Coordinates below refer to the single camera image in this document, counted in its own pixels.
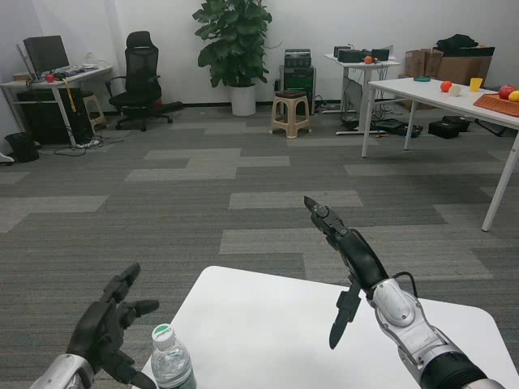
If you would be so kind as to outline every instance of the computer tower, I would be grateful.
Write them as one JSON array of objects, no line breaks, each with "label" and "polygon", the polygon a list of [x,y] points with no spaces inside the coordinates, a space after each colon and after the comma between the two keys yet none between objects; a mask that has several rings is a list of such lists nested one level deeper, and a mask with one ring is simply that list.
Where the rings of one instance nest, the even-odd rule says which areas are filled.
[{"label": "computer tower", "polygon": [[[66,115],[71,124],[71,131],[77,144],[88,143],[92,139],[92,130],[80,89],[72,88],[71,95],[76,111],[72,110],[68,92],[59,89]],[[25,120],[32,137],[41,144],[69,144],[70,139],[58,104],[49,104],[54,95],[50,89],[33,89],[17,94],[18,101],[36,101],[35,104],[22,104]]]},{"label": "computer tower", "polygon": [[[285,67],[280,66],[281,91],[304,91],[307,93],[308,104],[310,105],[310,114],[315,113],[315,81],[316,70],[313,66],[309,67]],[[281,104],[281,114],[285,114],[285,105]],[[305,109],[303,105],[298,106],[297,115],[304,116]]]}]

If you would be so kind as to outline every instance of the amplifier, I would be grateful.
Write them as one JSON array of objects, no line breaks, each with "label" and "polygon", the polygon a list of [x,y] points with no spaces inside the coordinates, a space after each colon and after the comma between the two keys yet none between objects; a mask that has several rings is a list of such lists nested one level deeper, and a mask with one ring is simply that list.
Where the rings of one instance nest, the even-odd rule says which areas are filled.
[{"label": "amplifier", "polygon": [[310,67],[310,49],[287,49],[285,50],[286,67]]},{"label": "amplifier", "polygon": [[340,49],[351,50],[352,47],[351,46],[335,46],[333,48],[333,57],[337,58],[337,55],[339,55],[339,50]]},{"label": "amplifier", "polygon": [[389,60],[389,49],[373,49],[371,51],[373,59],[377,58],[379,61]]},{"label": "amplifier", "polygon": [[337,61],[342,63],[361,62],[361,52],[359,50],[339,49]]}]

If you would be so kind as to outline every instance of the computer monitor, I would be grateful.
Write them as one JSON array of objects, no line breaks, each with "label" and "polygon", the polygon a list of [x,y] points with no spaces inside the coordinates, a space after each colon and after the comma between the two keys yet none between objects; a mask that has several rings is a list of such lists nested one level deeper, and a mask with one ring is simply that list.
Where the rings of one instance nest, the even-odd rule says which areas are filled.
[{"label": "computer monitor", "polygon": [[37,77],[41,77],[45,71],[55,71],[69,65],[65,47],[59,35],[27,38],[24,40],[24,44]]}]

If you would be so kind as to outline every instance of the white plant pot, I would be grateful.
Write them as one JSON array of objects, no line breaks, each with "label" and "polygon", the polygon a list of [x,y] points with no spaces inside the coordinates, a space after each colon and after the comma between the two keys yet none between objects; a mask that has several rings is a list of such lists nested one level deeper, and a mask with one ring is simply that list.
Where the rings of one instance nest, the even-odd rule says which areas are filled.
[{"label": "white plant pot", "polygon": [[233,115],[251,116],[256,113],[255,85],[244,88],[230,88],[230,102],[233,106]]}]

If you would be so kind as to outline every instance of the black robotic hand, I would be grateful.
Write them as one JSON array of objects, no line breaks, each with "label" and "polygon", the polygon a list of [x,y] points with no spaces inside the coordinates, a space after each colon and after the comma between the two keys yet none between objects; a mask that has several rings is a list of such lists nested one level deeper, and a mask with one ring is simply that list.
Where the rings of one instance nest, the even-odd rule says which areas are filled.
[{"label": "black robotic hand", "polygon": [[76,326],[66,352],[86,359],[94,373],[103,369],[120,383],[156,389],[148,376],[134,369],[134,360],[120,350],[124,330],[136,318],[159,307],[157,300],[122,302],[139,273],[140,265],[134,263],[106,285],[101,299],[88,307]]}]

